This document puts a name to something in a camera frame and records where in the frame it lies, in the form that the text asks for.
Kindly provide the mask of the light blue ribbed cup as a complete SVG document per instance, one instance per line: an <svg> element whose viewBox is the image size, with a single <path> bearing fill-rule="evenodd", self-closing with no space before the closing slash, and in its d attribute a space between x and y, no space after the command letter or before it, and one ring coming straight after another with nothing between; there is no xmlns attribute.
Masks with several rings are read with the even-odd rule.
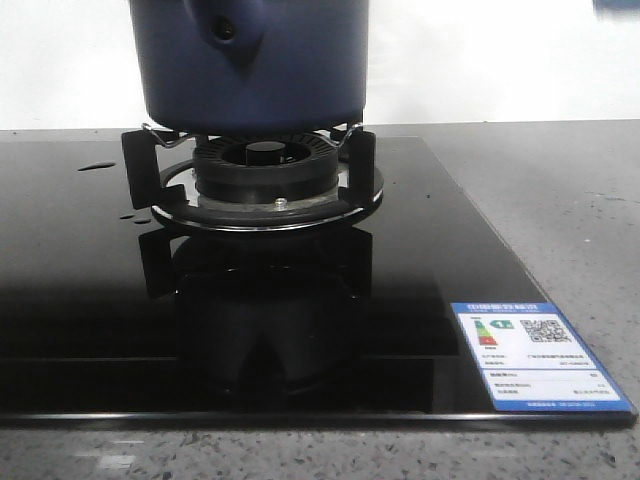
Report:
<svg viewBox="0 0 640 480"><path fill-rule="evenodd" d="M638 12L640 0L593 0L597 11L607 12Z"/></svg>

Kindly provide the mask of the dark blue cooking pot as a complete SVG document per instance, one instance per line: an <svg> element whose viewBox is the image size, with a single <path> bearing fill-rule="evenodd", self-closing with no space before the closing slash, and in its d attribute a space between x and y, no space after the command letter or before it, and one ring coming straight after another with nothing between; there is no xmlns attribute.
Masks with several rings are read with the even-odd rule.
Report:
<svg viewBox="0 0 640 480"><path fill-rule="evenodd" d="M149 116L199 134L339 125L366 102L366 1L132 1Z"/></svg>

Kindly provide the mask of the black pot support grate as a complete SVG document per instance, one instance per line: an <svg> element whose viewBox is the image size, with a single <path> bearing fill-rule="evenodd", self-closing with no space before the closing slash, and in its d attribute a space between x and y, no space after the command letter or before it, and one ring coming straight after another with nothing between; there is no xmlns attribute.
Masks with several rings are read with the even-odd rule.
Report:
<svg viewBox="0 0 640 480"><path fill-rule="evenodd" d="M215 200L198 192L193 152L216 138L192 135L190 159L160 169L156 149L170 149L187 141L173 131L149 126L122 135L122 148L132 205L150 208L162 222L185 229L228 232L275 232L314 228L370 215L383 197L383 177L375 165L376 137L358 124L320 136L338 149L338 182L331 189L305 199L280 197L270 203Z"/></svg>

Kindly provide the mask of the black glass gas cooktop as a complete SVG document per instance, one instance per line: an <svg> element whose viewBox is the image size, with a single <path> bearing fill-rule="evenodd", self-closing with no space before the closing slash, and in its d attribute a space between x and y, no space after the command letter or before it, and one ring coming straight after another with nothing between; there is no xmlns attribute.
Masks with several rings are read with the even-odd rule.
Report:
<svg viewBox="0 0 640 480"><path fill-rule="evenodd" d="M129 203L115 141L1 145L1 421L239 428L627 427L500 412L451 305L551 303L418 138L376 213L183 236Z"/></svg>

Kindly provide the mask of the blue white energy label sticker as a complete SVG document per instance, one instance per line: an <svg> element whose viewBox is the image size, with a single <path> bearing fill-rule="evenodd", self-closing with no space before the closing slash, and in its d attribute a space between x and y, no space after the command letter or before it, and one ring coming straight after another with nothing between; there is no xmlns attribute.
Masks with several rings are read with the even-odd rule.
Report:
<svg viewBox="0 0 640 480"><path fill-rule="evenodd" d="M451 305L500 412L624 412L634 408L552 303Z"/></svg>

